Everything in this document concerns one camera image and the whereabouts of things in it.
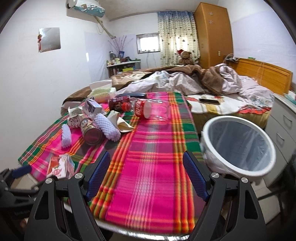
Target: plaid tablecloth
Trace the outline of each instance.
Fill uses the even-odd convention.
[[[96,218],[150,233],[187,234],[202,208],[182,164],[190,150],[202,161],[199,140],[185,98],[179,93],[149,93],[151,99],[170,102],[168,121],[143,120],[126,112],[123,119],[134,127],[118,142],[100,146],[84,143],[79,128],[72,129],[72,146],[61,149],[61,126],[67,115],[51,125],[22,154],[19,162],[32,166],[32,175],[43,180],[52,155],[69,153],[75,171],[83,172],[102,150],[111,164],[90,209]]]

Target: red bottle cap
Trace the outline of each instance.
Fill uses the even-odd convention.
[[[121,108],[123,111],[131,111],[131,104],[130,103],[122,103]]]

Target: nightstand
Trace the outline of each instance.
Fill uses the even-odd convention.
[[[285,97],[274,94],[274,104],[265,132],[269,135],[276,149],[276,163],[264,177],[267,187],[280,178],[296,149],[296,105]]]

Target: bed headboard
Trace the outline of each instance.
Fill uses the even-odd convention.
[[[272,92],[284,95],[288,93],[292,80],[292,72],[256,60],[239,59],[238,63],[229,65],[239,74],[255,78],[258,84],[270,89]]]

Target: drawer handle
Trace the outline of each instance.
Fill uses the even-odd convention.
[[[279,133],[276,133],[278,136],[279,136],[279,138],[281,138],[283,141],[285,140],[284,138],[282,138],[281,137],[281,135],[279,134]]]
[[[287,116],[283,115],[288,121],[292,122]]]

